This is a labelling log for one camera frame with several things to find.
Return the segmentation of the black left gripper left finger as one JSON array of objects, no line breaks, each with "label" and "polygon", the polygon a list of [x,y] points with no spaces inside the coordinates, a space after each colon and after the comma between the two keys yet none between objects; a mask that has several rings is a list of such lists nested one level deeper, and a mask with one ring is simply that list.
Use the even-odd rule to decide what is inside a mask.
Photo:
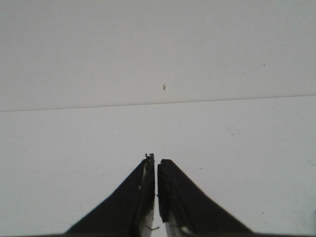
[{"label": "black left gripper left finger", "polygon": [[155,161],[146,158],[115,191],[71,226],[68,234],[150,234],[154,219]]}]

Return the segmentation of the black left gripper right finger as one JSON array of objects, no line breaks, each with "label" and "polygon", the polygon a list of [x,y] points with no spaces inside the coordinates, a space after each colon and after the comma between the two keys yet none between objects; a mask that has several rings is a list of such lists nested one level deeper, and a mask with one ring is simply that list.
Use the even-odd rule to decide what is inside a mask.
[{"label": "black left gripper right finger", "polygon": [[252,233],[210,199],[172,160],[158,165],[159,214],[167,233]]}]

